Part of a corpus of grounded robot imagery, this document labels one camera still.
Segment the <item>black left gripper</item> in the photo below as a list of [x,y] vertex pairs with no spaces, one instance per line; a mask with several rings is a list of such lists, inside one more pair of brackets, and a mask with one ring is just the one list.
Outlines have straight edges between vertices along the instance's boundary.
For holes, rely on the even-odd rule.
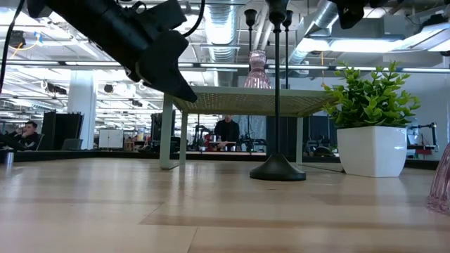
[[139,10],[143,2],[122,7],[106,1],[104,51],[150,88],[196,102],[198,97],[179,70],[179,56],[188,41],[175,30],[186,21],[177,1]]

